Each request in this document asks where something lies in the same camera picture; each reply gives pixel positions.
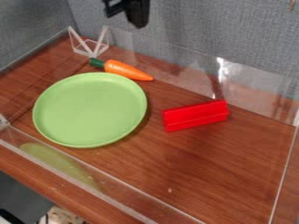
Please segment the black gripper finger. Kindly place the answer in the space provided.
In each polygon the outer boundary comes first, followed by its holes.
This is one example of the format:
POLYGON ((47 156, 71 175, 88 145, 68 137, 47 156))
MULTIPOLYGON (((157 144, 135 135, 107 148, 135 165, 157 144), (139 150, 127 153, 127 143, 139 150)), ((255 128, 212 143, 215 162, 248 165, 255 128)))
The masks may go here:
POLYGON ((144 28, 148 24, 149 3, 151 0, 127 0, 125 3, 127 20, 137 29, 144 28))
POLYGON ((124 10, 123 0, 103 0, 105 8, 104 12, 108 18, 112 18, 124 10))

